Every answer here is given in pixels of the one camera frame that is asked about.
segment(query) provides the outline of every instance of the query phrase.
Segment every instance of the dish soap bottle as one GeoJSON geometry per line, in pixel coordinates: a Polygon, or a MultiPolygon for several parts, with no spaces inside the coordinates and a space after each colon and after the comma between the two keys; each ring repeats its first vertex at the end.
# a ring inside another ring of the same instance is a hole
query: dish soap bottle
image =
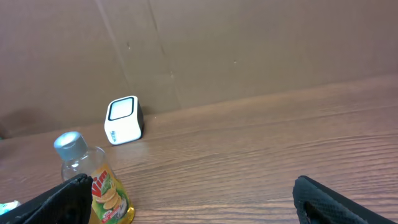
{"type": "Polygon", "coordinates": [[[127,193],[106,162],[105,152],[99,147],[88,147],[77,131],[64,133],[54,142],[63,160],[61,176],[68,180],[77,174],[91,175],[93,186],[92,210],[105,224],[131,223],[134,207],[127,193]]]}

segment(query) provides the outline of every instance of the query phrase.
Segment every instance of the yellow label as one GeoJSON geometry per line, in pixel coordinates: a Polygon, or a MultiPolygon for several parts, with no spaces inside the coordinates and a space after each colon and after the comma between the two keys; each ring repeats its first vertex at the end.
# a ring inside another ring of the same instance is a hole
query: yellow label
{"type": "Polygon", "coordinates": [[[91,206],[101,222],[106,224],[131,222],[134,213],[132,216],[127,215],[127,211],[133,210],[129,197],[109,165],[103,165],[91,176],[94,180],[91,188],[93,195],[91,206]]]}

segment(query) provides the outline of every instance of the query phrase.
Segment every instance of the brown wall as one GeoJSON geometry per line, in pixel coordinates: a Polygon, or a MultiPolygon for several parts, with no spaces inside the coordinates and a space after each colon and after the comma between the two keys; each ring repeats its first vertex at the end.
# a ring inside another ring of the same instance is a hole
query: brown wall
{"type": "Polygon", "coordinates": [[[396,0],[0,1],[5,137],[398,72],[396,0]]]}

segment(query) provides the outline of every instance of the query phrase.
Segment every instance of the black object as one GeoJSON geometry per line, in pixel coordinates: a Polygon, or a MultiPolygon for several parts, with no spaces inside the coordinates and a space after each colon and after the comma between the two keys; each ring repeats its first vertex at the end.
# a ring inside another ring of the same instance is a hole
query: black object
{"type": "Polygon", "coordinates": [[[44,192],[21,206],[0,215],[1,224],[87,224],[90,220],[91,185],[86,174],[44,192]]]}
{"type": "Polygon", "coordinates": [[[394,223],[306,176],[295,181],[293,198],[300,224],[394,223]]]}

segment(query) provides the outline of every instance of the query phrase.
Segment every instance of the small white speaker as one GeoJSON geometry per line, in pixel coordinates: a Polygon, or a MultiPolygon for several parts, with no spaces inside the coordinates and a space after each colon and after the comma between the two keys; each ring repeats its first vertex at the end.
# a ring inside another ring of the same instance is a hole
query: small white speaker
{"type": "Polygon", "coordinates": [[[144,115],[136,96],[112,101],[105,118],[105,133],[113,145],[134,141],[142,136],[144,115]]]}

